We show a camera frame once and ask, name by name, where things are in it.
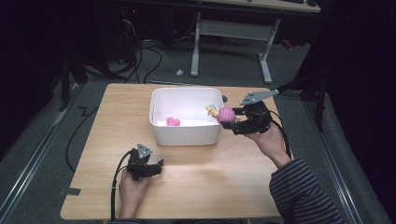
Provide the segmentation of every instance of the desk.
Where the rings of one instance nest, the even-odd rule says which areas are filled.
[[[66,196],[62,218],[109,219],[114,173],[121,157],[137,143],[154,150],[149,164],[164,159],[163,172],[152,178],[138,218],[279,217],[268,189],[276,167],[253,141],[222,130],[213,146],[160,147],[155,143],[149,103],[152,92],[163,87],[107,86],[70,185],[81,192]],[[228,97],[228,107],[240,107],[249,91],[266,90],[214,88]],[[264,102],[276,112],[273,98]]]
[[[314,12],[319,13],[320,7],[311,7],[306,2],[303,4],[296,4],[277,0],[254,0],[254,1],[244,1],[244,0],[202,0],[208,3],[222,3],[222,4],[232,4],[241,7],[268,7],[271,9],[278,10],[292,10],[300,12]],[[262,74],[264,77],[264,82],[266,84],[271,84],[272,79],[270,71],[268,69],[267,57],[270,48],[274,42],[276,36],[276,31],[278,29],[280,19],[276,19],[273,25],[253,25],[245,24],[239,22],[227,22],[227,21],[212,21],[212,20],[201,20],[201,13],[197,13],[197,20],[195,25],[195,44],[192,54],[191,62],[191,76],[198,76],[199,68],[199,40],[200,35],[218,35],[225,37],[234,38],[245,38],[265,41],[265,46],[263,52],[259,54],[259,62],[262,68]]]

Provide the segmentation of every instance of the human hand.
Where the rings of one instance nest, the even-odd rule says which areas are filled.
[[[290,161],[290,157],[285,150],[282,132],[274,123],[270,123],[268,127],[265,133],[249,133],[245,137],[253,140],[260,151],[279,169]]]
[[[119,218],[134,218],[139,204],[143,200],[151,176],[135,181],[126,169],[122,170],[119,184],[121,197],[121,210]]]

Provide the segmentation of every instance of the black cable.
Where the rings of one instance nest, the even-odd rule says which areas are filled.
[[[125,82],[124,82],[124,83],[128,82],[129,78],[131,77],[131,75],[132,75],[133,73],[136,73],[136,81],[137,81],[137,84],[140,84],[139,75],[137,74],[137,68],[138,68],[138,67],[140,66],[140,64],[142,63],[142,58],[143,58],[142,45],[140,45],[140,48],[139,48],[139,49],[140,49],[140,50],[139,50],[139,51],[140,51],[139,63],[136,64],[136,65],[134,66],[134,71],[132,71],[131,74],[130,74],[127,78],[125,78]]]
[[[116,186],[117,186],[117,176],[119,175],[120,170],[122,170],[125,167],[121,167],[123,161],[125,160],[125,158],[128,155],[132,154],[132,150],[129,150],[127,153],[125,153],[125,155],[123,155],[123,157],[120,160],[119,165],[117,166],[117,170],[116,173],[114,174],[114,178],[113,178],[113,184],[111,186],[111,221],[114,221],[114,219],[116,219]]]
[[[204,36],[203,39],[208,40],[209,42],[212,42],[212,43],[216,42],[216,41],[211,41],[210,38],[209,38],[208,36]],[[220,47],[222,46],[222,44],[223,44],[223,38],[221,38],[221,39],[219,40],[219,44],[218,44],[217,46],[215,46],[214,48],[206,48],[206,47],[202,46],[201,44],[199,45],[199,47],[202,48],[202,49],[214,50],[214,49],[220,48]]]
[[[285,149],[286,149],[286,154],[288,154],[288,156],[291,158],[291,149],[290,149],[290,143],[289,143],[289,138],[288,135],[285,132],[285,129],[283,128],[283,122],[282,119],[280,118],[280,116],[275,113],[274,111],[270,110],[271,113],[275,114],[279,120],[280,120],[280,124],[277,123],[276,121],[272,120],[272,122],[276,125],[276,127],[280,130],[280,132],[282,133],[283,136],[283,141],[285,142]]]
[[[236,45],[236,46],[246,46],[246,45],[258,42],[258,40],[249,39],[245,43],[237,43],[237,42],[228,40],[228,38],[224,38],[223,41],[226,42],[226,43],[230,43],[230,44]]]
[[[91,113],[89,115],[87,115],[85,117],[84,120],[81,121],[81,123],[77,126],[77,128],[74,130],[72,136],[69,138],[69,142],[67,143],[67,147],[66,147],[66,152],[65,152],[65,156],[66,156],[66,162],[67,162],[67,166],[69,166],[70,170],[75,173],[76,169],[73,168],[73,166],[70,164],[69,161],[69,148],[70,148],[70,144],[74,138],[74,136],[76,135],[76,133],[78,132],[79,128],[82,126],[82,124],[85,122],[85,120],[87,120],[97,109],[99,108],[99,106],[97,106],[93,111],[91,111]]]
[[[193,35],[192,35],[192,36],[189,36],[189,37],[185,37],[185,38],[183,38],[183,39],[174,40],[173,43],[176,44],[176,45],[178,45],[178,46],[181,46],[181,47],[189,47],[189,46],[194,45],[194,43],[195,43],[194,40],[188,41],[189,44],[180,44],[180,43],[178,43],[178,42],[187,41],[187,40],[189,40],[189,39],[192,38],[192,37],[193,37]]]
[[[123,67],[119,70],[116,70],[114,72],[108,70],[108,72],[110,72],[114,75],[119,75],[124,72],[127,72],[135,66],[134,50],[136,49],[136,44],[140,42],[140,38],[141,38],[141,33],[135,31],[134,25],[130,21],[123,19],[122,22],[126,22],[129,25],[127,31],[124,31],[124,35],[126,36],[126,39],[127,39],[126,50],[127,50],[127,57],[129,57],[129,62],[125,67]],[[89,69],[88,67],[85,67],[85,70],[87,73],[92,74],[94,76],[104,75],[104,73],[94,72],[91,69]]]
[[[159,40],[151,39],[151,40],[143,40],[143,41],[142,41],[142,44],[140,45],[140,48],[142,48],[143,42],[152,42],[152,41],[154,42],[154,45],[149,46],[149,47],[145,47],[145,49],[152,49],[152,48],[157,47],[157,46],[158,46]]]
[[[149,71],[149,72],[145,75],[145,78],[143,79],[143,84],[146,84],[146,80],[147,80],[148,76],[149,76],[155,69],[157,69],[158,66],[160,66],[161,62],[163,61],[163,56],[161,56],[161,53],[160,53],[160,52],[158,52],[158,51],[155,50],[155,49],[147,49],[147,50],[151,50],[151,51],[157,53],[158,56],[160,56],[160,60],[158,61],[157,65],[155,65],[155,67],[154,67],[153,69],[151,69],[151,71]]]

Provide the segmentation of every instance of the striped shirt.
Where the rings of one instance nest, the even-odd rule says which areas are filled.
[[[302,159],[273,173],[270,191],[285,223],[345,223]]]

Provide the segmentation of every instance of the wooden table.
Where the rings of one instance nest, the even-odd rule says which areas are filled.
[[[66,196],[62,218],[110,218],[113,176],[121,157],[137,143],[154,150],[149,164],[164,159],[163,172],[152,178],[138,218],[279,217],[268,189],[276,167],[246,137],[222,130],[213,146],[156,144],[149,122],[149,103],[152,92],[163,87],[169,86],[107,86],[70,186],[81,192]],[[214,88],[228,97],[228,107],[240,107],[239,102],[249,91],[267,90]],[[276,112],[273,98],[264,102]],[[119,211],[117,190],[117,215]]]

